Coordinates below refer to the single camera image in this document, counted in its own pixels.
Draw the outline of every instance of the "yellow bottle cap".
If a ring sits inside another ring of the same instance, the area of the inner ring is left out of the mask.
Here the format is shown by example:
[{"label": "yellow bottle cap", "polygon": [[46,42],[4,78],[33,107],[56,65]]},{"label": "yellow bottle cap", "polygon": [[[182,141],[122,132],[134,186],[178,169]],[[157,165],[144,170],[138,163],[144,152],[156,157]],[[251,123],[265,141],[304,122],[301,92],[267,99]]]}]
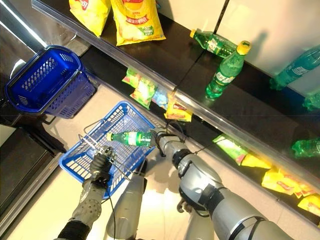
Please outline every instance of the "yellow bottle cap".
[{"label": "yellow bottle cap", "polygon": [[190,37],[194,38],[195,33],[196,33],[196,30],[192,29],[191,32],[190,32]]},{"label": "yellow bottle cap", "polygon": [[247,55],[251,49],[251,43],[248,41],[241,41],[239,45],[236,47],[236,51],[240,55]]},{"label": "yellow bottle cap", "polygon": [[112,137],[112,133],[111,133],[111,132],[108,132],[108,133],[106,134],[106,140],[107,140],[107,141],[111,141],[111,137]]}]

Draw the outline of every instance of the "dark blue basket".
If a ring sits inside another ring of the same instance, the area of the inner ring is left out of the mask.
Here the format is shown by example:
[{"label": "dark blue basket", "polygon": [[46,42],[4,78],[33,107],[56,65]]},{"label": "dark blue basket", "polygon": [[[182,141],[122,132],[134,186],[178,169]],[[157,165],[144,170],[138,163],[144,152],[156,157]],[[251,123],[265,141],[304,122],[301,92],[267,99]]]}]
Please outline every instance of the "dark blue basket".
[{"label": "dark blue basket", "polygon": [[22,112],[68,119],[95,92],[84,70],[71,50],[47,46],[5,85],[5,94]]},{"label": "dark blue basket", "polygon": [[[119,166],[126,176],[129,176],[130,172],[128,169],[131,171],[136,169],[154,147],[127,146],[117,141],[107,141],[106,134],[108,132],[121,133],[125,131],[147,132],[153,128],[154,125],[130,103],[121,101],[97,123],[88,135],[97,141],[99,145],[112,147],[116,154],[116,160],[123,164],[120,166],[118,163],[117,166]],[[92,142],[87,135],[85,139]],[[81,183],[91,176],[89,166],[95,154],[95,150],[86,140],[81,139],[60,158],[59,162],[61,168],[69,172]],[[108,190],[111,196],[124,181],[125,177],[115,166],[111,167],[110,174],[112,178],[109,182],[110,187]]]}]

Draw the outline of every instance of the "white floor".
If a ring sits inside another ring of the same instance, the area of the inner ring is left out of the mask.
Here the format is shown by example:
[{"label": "white floor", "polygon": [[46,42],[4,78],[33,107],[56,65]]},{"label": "white floor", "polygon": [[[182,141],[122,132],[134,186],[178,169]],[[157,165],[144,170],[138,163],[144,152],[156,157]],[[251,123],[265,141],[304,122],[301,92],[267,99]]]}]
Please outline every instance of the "white floor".
[{"label": "white floor", "polygon": [[[56,119],[47,130],[60,139],[66,148],[78,142],[83,128],[104,117],[119,101],[118,94],[100,86],[97,93],[73,119]],[[196,147],[188,143],[191,151]],[[309,224],[299,215],[280,204],[276,198],[264,192],[225,164],[205,152],[201,156],[221,176],[224,185],[242,196],[263,215],[277,223],[296,240],[319,240],[320,229]],[[137,239],[182,240],[189,215],[178,213],[179,178],[170,161],[153,151],[148,157],[147,189],[143,195]],[[115,204],[126,183],[112,196]],[[11,232],[9,240],[53,240],[63,229],[78,204],[81,184],[65,171],[60,171],[38,200]],[[111,213],[110,203],[102,205],[102,214],[93,224],[88,240],[102,240]]]}]

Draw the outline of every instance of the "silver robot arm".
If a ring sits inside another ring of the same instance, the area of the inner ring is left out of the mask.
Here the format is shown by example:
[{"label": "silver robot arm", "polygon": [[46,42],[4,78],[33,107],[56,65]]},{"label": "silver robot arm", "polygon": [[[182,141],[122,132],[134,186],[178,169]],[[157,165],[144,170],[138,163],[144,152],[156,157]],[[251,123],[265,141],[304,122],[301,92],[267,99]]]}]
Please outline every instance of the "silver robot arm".
[{"label": "silver robot arm", "polygon": [[275,223],[239,195],[224,187],[208,164],[193,154],[178,136],[153,130],[163,156],[172,160],[181,182],[180,195],[197,211],[208,211],[220,240],[292,240]]}]

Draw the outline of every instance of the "plastic bottle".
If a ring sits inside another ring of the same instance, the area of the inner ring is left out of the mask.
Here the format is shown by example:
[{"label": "plastic bottle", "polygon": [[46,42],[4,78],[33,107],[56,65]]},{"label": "plastic bottle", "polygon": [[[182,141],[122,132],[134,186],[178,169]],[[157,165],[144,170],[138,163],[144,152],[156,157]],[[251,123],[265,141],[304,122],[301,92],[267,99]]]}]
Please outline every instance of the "plastic bottle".
[{"label": "plastic bottle", "polygon": [[281,90],[289,83],[302,77],[310,70],[320,65],[320,45],[304,52],[291,62],[282,72],[270,79],[270,88]]},{"label": "plastic bottle", "polygon": [[320,137],[310,140],[299,140],[291,147],[296,157],[320,156]]},{"label": "plastic bottle", "polygon": [[211,31],[200,31],[193,29],[190,37],[197,40],[203,49],[225,58],[231,55],[237,48],[233,42],[228,39],[213,34]]},{"label": "plastic bottle", "polygon": [[241,72],[245,61],[245,55],[248,54],[250,49],[250,42],[242,41],[236,47],[234,53],[222,60],[213,79],[205,89],[206,97],[208,99],[214,100],[221,96],[227,85]]},{"label": "plastic bottle", "polygon": [[309,111],[320,109],[320,92],[307,96],[304,99],[303,106]]},{"label": "plastic bottle", "polygon": [[117,141],[125,145],[149,147],[151,144],[152,134],[143,131],[124,131],[121,133],[107,133],[108,141]]}]

